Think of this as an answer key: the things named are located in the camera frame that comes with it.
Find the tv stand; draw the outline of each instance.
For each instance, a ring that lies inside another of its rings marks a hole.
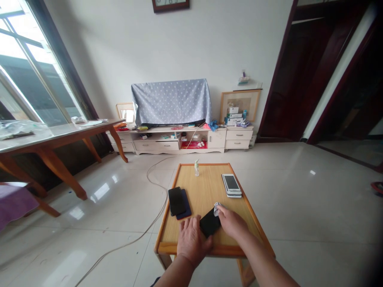
[[[195,134],[200,134],[199,141],[204,137],[206,139],[206,147],[204,148],[182,148],[182,141],[180,138],[172,139],[171,135],[175,133],[186,132],[187,143],[192,139]],[[140,134],[151,133],[152,136],[146,140],[142,140]],[[184,127],[181,130],[172,130],[172,126],[164,126],[151,128],[145,131],[125,131],[117,132],[120,136],[123,150],[126,152],[135,152],[136,154],[151,153],[151,154],[186,154],[186,153],[208,153],[213,151],[225,152],[226,149],[248,149],[251,136],[253,134],[253,127],[226,127],[218,128],[215,132],[204,128],[189,128]],[[115,151],[118,151],[113,138],[108,134],[112,146]]]

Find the white cable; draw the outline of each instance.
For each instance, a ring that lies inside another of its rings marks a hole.
[[[191,141],[192,141],[192,139],[193,139],[195,133],[198,131],[198,129],[199,129],[200,127],[202,127],[202,125],[200,125],[199,127],[197,127],[197,129],[195,130],[194,134],[191,136],[191,139],[190,139],[190,142],[189,142],[188,146],[187,146],[185,149],[188,149],[189,145],[192,143]]]
[[[80,283],[96,268],[96,266],[101,262],[101,260],[102,259],[104,259],[105,258],[105,256],[107,256],[108,254],[110,254],[110,253],[112,253],[112,252],[114,252],[114,251],[116,251],[116,250],[119,250],[119,249],[121,249],[121,248],[124,248],[124,247],[126,247],[126,246],[128,246],[128,245],[131,245],[131,244],[133,244],[133,243],[135,243],[135,242],[137,242],[138,240],[140,240],[147,232],[148,232],[148,230],[153,226],[153,224],[157,221],[157,219],[161,216],[161,213],[162,213],[162,211],[164,210],[164,208],[165,208],[165,206],[166,206],[166,203],[167,203],[167,201],[168,201],[168,190],[165,188],[165,187],[163,187],[163,186],[161,186],[161,185],[159,185],[159,184],[157,184],[157,183],[154,183],[153,181],[151,181],[150,180],[150,178],[149,178],[149,172],[150,172],[150,170],[154,167],[154,166],[156,166],[157,164],[159,164],[160,162],[162,162],[162,161],[164,161],[164,160],[166,160],[166,159],[169,159],[169,158],[174,158],[174,157],[167,157],[167,158],[165,158],[165,159],[163,159],[163,160],[161,160],[161,161],[159,161],[158,163],[155,163],[154,165],[152,165],[149,169],[148,169],[148,171],[146,172],[146,178],[148,179],[148,181],[150,182],[150,183],[152,183],[152,184],[154,184],[154,185],[157,185],[157,186],[159,186],[159,187],[161,187],[161,188],[163,188],[164,190],[165,190],[165,194],[166,194],[166,199],[165,199],[165,201],[164,201],[164,204],[162,205],[162,208],[161,208],[161,210],[160,210],[160,212],[158,213],[158,215],[157,215],[157,217],[154,219],[154,221],[152,222],[152,224],[148,227],[148,229],[147,230],[145,230],[145,232],[140,236],[140,237],[138,237],[136,240],[133,240],[132,242],[129,242],[129,243],[127,243],[127,244],[125,244],[125,245],[122,245],[122,246],[120,246],[120,247],[117,247],[117,248],[115,248],[115,249],[113,249],[113,250],[111,250],[111,251],[108,251],[107,253],[105,253],[104,255],[102,255],[97,261],[96,261],[96,263],[95,264],[93,264],[93,266],[89,269],[89,271],[81,278],[81,280],[76,284],[76,286],[75,287],[77,287],[78,285],[80,285]]]

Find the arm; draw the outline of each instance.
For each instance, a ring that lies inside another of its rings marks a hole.
[[[177,257],[161,276],[155,287],[187,287],[197,266],[213,247],[213,238],[202,242],[199,230],[201,216],[188,218],[180,223]]]
[[[259,286],[299,286],[258,238],[250,233],[246,222],[237,213],[221,205],[217,208],[220,210],[218,216],[223,230],[238,242],[246,254]]]

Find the wooden table leg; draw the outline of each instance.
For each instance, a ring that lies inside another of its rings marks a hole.
[[[91,138],[84,138],[83,141],[85,142],[85,144],[87,145],[87,147],[89,148],[89,150],[91,151],[95,159],[98,161],[98,163],[101,163],[101,157],[97,153],[97,150],[95,149],[95,146],[93,145],[91,141]]]
[[[166,270],[172,263],[172,259],[170,255],[167,255],[167,254],[156,254],[156,255],[162,267]]]
[[[53,217],[59,217],[61,213],[59,213],[57,210],[55,210],[53,207],[51,207],[49,204],[43,202],[38,197],[35,197],[37,202],[39,203],[39,206],[37,207],[39,210],[42,210]]]
[[[255,280],[255,275],[251,269],[250,263],[245,268],[242,265],[242,259],[237,259],[239,273],[241,275],[241,281],[243,287],[249,287]]]
[[[52,170],[59,178],[61,178],[66,184],[68,184],[77,197],[86,200],[88,199],[87,193],[77,180],[67,170],[63,162],[58,158],[56,153],[50,148],[45,147],[44,149],[36,150],[36,153],[41,157],[43,162]]]
[[[111,136],[114,138],[114,140],[116,142],[116,145],[118,147],[118,151],[119,151],[122,159],[127,163],[128,159],[126,158],[126,156],[124,154],[124,150],[122,149],[120,137],[118,136],[117,132],[115,131],[115,128],[112,127],[109,131],[111,132]]]
[[[31,178],[29,174],[22,170],[11,156],[0,157],[0,167],[21,181],[30,183],[31,186],[36,190],[39,197],[46,197],[48,195],[45,188],[43,188],[39,183]]]

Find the hand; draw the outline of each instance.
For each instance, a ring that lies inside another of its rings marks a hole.
[[[180,234],[178,235],[177,257],[185,257],[192,265],[193,269],[201,263],[206,254],[213,247],[213,237],[203,243],[199,230],[199,220],[201,215],[191,217],[180,223]]]
[[[218,216],[221,221],[222,228],[227,235],[237,240],[238,236],[249,232],[246,222],[239,216],[238,213],[226,209],[222,205],[217,205],[217,209],[219,210]]]

